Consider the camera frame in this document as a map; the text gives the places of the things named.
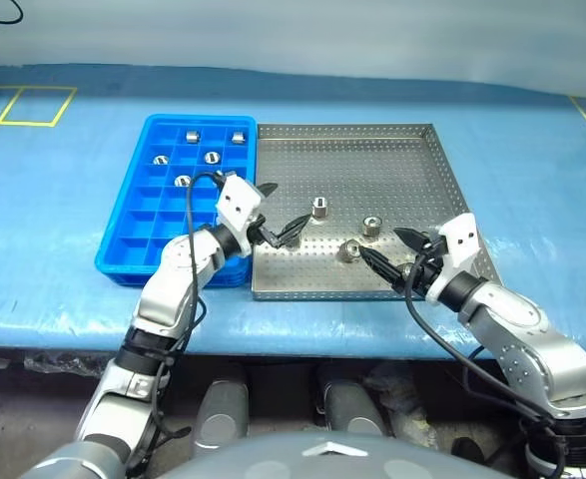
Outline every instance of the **cylindrical metal part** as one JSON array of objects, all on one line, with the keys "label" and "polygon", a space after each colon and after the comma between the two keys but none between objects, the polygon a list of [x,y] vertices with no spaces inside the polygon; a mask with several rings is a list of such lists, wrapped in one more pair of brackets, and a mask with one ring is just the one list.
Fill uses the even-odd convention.
[{"label": "cylindrical metal part", "polygon": [[368,238],[375,238],[379,236],[381,232],[381,221],[380,217],[366,217],[363,219],[363,235]]},{"label": "cylindrical metal part", "polygon": [[323,390],[323,408],[331,431],[386,435],[379,411],[365,389],[355,382],[329,382]]},{"label": "cylindrical metal part", "polygon": [[324,197],[317,197],[312,201],[312,217],[316,220],[327,217],[328,201]]},{"label": "cylindrical metal part", "polygon": [[199,143],[199,142],[200,142],[200,132],[197,132],[197,131],[186,132],[186,143]]},{"label": "cylindrical metal part", "polygon": [[167,165],[169,162],[169,157],[166,155],[157,155],[153,158],[153,165]]},{"label": "cylindrical metal part", "polygon": [[249,391],[238,378],[211,384],[204,396],[193,430],[193,454],[214,452],[249,429]]},{"label": "cylindrical metal part", "polygon": [[221,159],[222,156],[217,152],[207,152],[204,154],[204,163],[208,165],[216,165]]},{"label": "cylindrical metal part", "polygon": [[235,145],[243,145],[246,142],[246,135],[244,135],[244,132],[234,132],[231,142]]},{"label": "cylindrical metal part", "polygon": [[179,175],[175,178],[174,185],[176,187],[187,187],[191,184],[191,177],[188,175]]},{"label": "cylindrical metal part", "polygon": [[355,239],[349,239],[341,244],[336,255],[342,262],[353,262],[358,257],[361,257],[359,242]]}]

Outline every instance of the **blue plastic tray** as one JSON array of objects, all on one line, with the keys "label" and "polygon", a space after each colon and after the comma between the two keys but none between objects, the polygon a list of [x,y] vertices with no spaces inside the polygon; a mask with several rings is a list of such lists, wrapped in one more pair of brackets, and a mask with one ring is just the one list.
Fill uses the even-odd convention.
[{"label": "blue plastic tray", "polygon": [[[186,141],[186,131],[197,131],[197,144]],[[246,142],[231,142],[233,132],[243,132]],[[176,187],[179,175],[235,171],[255,181],[257,125],[250,117],[154,115],[144,124],[142,135],[124,177],[113,212],[95,257],[95,266],[119,284],[143,285],[157,270],[164,246],[188,233],[186,188]],[[206,152],[218,152],[216,165],[204,162]],[[154,164],[157,156],[166,165]],[[193,190],[193,221],[197,228],[217,219],[218,191],[207,178]],[[248,279],[250,261],[232,258],[209,285],[237,286]]]}]

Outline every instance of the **metal fitting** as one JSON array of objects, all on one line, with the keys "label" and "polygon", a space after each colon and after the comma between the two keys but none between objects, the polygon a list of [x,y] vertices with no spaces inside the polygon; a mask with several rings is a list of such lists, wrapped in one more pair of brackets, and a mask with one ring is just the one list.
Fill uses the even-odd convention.
[{"label": "metal fitting", "polygon": [[127,396],[146,399],[151,394],[152,386],[152,379],[142,374],[135,373],[131,380],[131,385],[129,385],[127,390]]},{"label": "metal fitting", "polygon": [[204,163],[207,165],[216,165],[221,159],[222,156],[217,152],[208,152],[204,154]]},{"label": "metal fitting", "polygon": [[365,237],[374,238],[378,237],[381,232],[381,221],[380,217],[366,217],[363,219],[363,235]]},{"label": "metal fitting", "polygon": [[317,197],[312,201],[312,217],[316,220],[327,217],[328,201],[324,197]]},{"label": "metal fitting", "polygon": [[359,242],[356,239],[349,239],[342,243],[336,256],[342,262],[353,262],[358,257],[361,257]]},{"label": "metal fitting", "polygon": [[186,132],[186,143],[199,143],[200,142],[200,132],[191,131]]},{"label": "metal fitting", "polygon": [[179,175],[175,178],[173,184],[176,187],[187,187],[191,184],[191,177],[189,177],[188,175]]},{"label": "metal fitting", "polygon": [[231,142],[235,145],[243,145],[246,142],[246,135],[244,135],[244,132],[234,132]]},{"label": "metal fitting", "polygon": [[404,281],[407,281],[408,277],[410,276],[410,271],[412,270],[412,263],[405,262],[404,264],[400,264],[398,269],[401,273],[401,278]]},{"label": "metal fitting", "polygon": [[169,157],[166,155],[157,155],[153,158],[153,165],[167,165],[169,163]]}]

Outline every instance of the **blue fabric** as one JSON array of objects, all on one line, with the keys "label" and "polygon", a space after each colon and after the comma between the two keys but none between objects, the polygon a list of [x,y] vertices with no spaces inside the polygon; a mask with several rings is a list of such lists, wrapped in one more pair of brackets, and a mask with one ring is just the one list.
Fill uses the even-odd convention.
[{"label": "blue fabric", "polygon": [[[586,348],[586,121],[567,97],[86,65],[0,68],[0,84],[79,88],[55,128],[0,126],[0,346],[119,346],[140,291],[110,282],[93,258],[144,120],[175,113],[432,123],[504,283]],[[257,302],[249,286],[203,297],[192,352],[445,357],[398,301]],[[457,347],[475,345],[444,307],[419,309]]]}]

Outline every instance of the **gray floor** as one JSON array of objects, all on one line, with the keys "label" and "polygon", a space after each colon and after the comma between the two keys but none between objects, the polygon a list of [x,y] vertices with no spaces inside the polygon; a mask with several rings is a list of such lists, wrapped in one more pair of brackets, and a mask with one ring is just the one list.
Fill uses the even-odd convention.
[{"label": "gray floor", "polygon": [[[253,361],[247,367],[251,434],[317,427],[311,388],[315,366],[316,362],[259,364]],[[353,376],[361,376],[370,366],[366,361],[346,364]],[[166,411],[171,425],[193,423],[208,385],[226,367],[229,367],[227,360],[211,357],[188,358],[181,363],[177,371],[181,380],[174,383],[167,398]],[[96,383],[93,378],[44,374],[24,370],[19,365],[0,370],[0,479],[18,477],[71,439]],[[438,381],[434,387],[438,398],[441,387],[456,388],[456,385],[442,386]],[[499,425],[481,419],[455,419],[454,399],[448,406],[441,408],[442,413],[435,414],[433,421],[442,450],[449,450],[457,436],[475,438],[487,453],[497,447],[502,440]],[[149,477],[157,477],[189,457],[188,438],[172,441],[156,453]]]}]

